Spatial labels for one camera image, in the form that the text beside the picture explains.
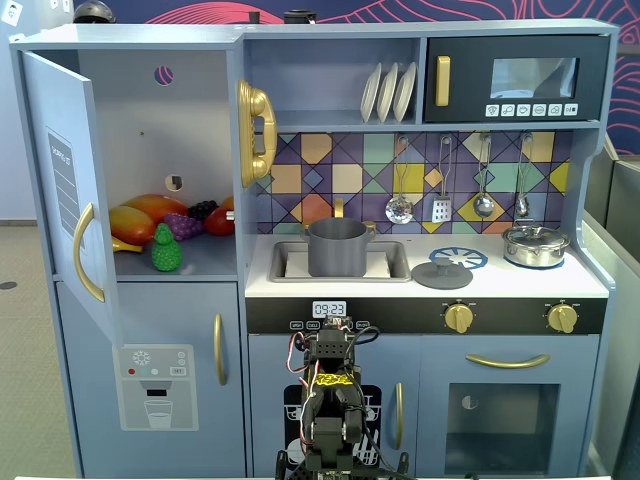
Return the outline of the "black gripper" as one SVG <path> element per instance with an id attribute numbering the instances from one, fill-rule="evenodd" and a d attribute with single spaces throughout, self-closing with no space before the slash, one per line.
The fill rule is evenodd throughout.
<path id="1" fill-rule="evenodd" d="M 344 359 L 355 337 L 350 316 L 327 316 L 320 328 L 305 335 L 305 349 L 311 362 Z"/>

